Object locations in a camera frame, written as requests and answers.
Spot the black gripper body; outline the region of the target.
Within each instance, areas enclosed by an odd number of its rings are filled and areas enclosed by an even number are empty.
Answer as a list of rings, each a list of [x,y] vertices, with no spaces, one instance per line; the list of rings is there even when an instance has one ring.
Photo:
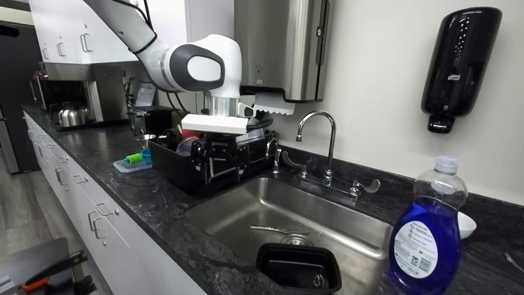
[[[262,131],[259,136],[234,136],[234,134],[206,134],[205,136],[205,182],[214,182],[231,175],[242,179],[268,165],[267,144],[273,139],[270,131]]]

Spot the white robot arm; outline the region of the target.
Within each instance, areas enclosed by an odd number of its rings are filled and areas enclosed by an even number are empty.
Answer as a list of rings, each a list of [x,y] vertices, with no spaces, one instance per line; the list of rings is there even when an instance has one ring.
[[[180,128],[219,136],[246,136],[262,129],[229,111],[241,98],[241,46],[224,34],[208,34],[192,43],[160,39],[146,15],[129,0],[83,0],[126,44],[152,84],[169,93],[210,93],[218,111],[185,115]]]

